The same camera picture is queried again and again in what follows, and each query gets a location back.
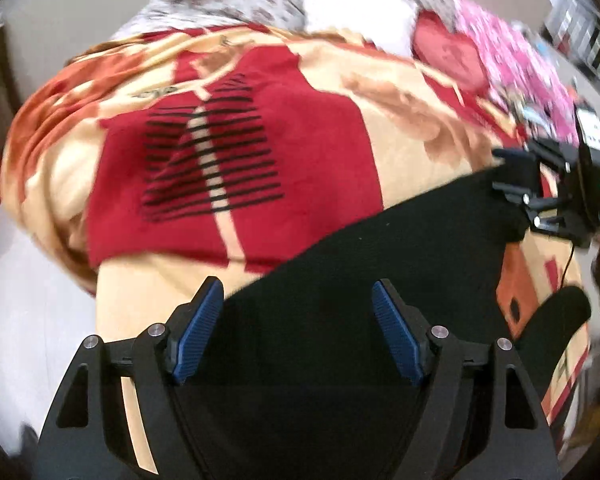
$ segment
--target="wire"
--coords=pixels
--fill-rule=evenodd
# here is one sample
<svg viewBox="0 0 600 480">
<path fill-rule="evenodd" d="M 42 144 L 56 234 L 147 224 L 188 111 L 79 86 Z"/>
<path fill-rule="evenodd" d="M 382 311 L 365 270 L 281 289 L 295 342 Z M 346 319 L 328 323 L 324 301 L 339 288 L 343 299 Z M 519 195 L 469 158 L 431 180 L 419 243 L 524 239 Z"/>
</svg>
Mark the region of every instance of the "wire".
<svg viewBox="0 0 600 480">
<path fill-rule="evenodd" d="M 569 254 L 569 259 L 567 260 L 567 264 L 564 267 L 564 271 L 562 272 L 562 280 L 560 281 L 560 288 L 564 287 L 564 279 L 567 276 L 567 269 L 569 269 L 569 264 L 571 263 L 571 259 L 573 258 L 573 251 L 575 250 L 576 246 L 571 244 L 571 254 Z"/>
</svg>

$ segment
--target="striped pattern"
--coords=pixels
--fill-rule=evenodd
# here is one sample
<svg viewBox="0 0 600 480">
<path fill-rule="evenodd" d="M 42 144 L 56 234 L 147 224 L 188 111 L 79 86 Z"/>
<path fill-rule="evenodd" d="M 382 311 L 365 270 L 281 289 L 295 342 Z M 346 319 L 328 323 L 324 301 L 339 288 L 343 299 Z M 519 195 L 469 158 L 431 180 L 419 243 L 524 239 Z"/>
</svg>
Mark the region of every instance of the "striped pattern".
<svg viewBox="0 0 600 480">
<path fill-rule="evenodd" d="M 197 107 L 157 106 L 145 134 L 142 214 L 167 221 L 282 198 L 275 160 L 244 74 Z"/>
</svg>

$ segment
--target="blue textured pad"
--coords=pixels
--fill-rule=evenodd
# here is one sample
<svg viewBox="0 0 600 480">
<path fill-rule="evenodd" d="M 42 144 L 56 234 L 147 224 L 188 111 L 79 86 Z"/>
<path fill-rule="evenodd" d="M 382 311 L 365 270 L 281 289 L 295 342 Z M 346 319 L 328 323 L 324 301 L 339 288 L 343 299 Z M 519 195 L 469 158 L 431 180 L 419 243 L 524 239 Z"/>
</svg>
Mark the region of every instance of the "blue textured pad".
<svg viewBox="0 0 600 480">
<path fill-rule="evenodd" d="M 216 280 L 200 303 L 184 335 L 178 341 L 178 359 L 172 375 L 179 384 L 184 383 L 198 370 L 206 344 L 220 316 L 223 302 L 222 282 Z"/>
<path fill-rule="evenodd" d="M 382 283 L 374 283 L 371 301 L 400 375 L 408 378 L 412 384 L 420 384 L 424 378 L 420 365 L 420 348 Z"/>
</svg>

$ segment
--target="metal railing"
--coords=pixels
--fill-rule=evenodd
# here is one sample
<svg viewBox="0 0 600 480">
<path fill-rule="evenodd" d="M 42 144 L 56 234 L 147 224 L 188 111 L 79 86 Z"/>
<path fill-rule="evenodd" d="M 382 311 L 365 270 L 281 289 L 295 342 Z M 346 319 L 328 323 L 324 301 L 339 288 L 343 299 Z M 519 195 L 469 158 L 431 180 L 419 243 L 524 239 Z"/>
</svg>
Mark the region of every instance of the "metal railing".
<svg viewBox="0 0 600 480">
<path fill-rule="evenodd" d="M 561 0 L 547 19 L 554 46 L 569 43 L 569 57 L 600 81 L 600 13 L 581 0 Z"/>
</svg>

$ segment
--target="metal screw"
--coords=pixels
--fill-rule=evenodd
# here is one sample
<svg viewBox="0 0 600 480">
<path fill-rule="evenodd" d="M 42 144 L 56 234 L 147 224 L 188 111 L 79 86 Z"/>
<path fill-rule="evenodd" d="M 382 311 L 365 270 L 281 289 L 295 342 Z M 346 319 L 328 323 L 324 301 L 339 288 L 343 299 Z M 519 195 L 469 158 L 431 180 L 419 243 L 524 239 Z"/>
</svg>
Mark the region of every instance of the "metal screw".
<svg viewBox="0 0 600 480">
<path fill-rule="evenodd" d="M 147 329 L 147 332 L 151 337 L 158 337 L 164 334 L 164 325 L 162 323 L 154 323 Z"/>
<path fill-rule="evenodd" d="M 501 337 L 498 339 L 498 346 L 503 350 L 511 350 L 513 348 L 511 341 L 509 341 L 506 337 Z"/>
<path fill-rule="evenodd" d="M 433 337 L 444 339 L 449 335 L 449 330 L 446 328 L 446 326 L 436 325 L 431 327 L 431 333 L 433 334 Z"/>
<path fill-rule="evenodd" d="M 82 342 L 82 345 L 85 348 L 93 348 L 97 344 L 98 344 L 98 336 L 96 336 L 96 335 L 87 336 L 86 338 L 84 338 L 84 341 Z"/>
</svg>

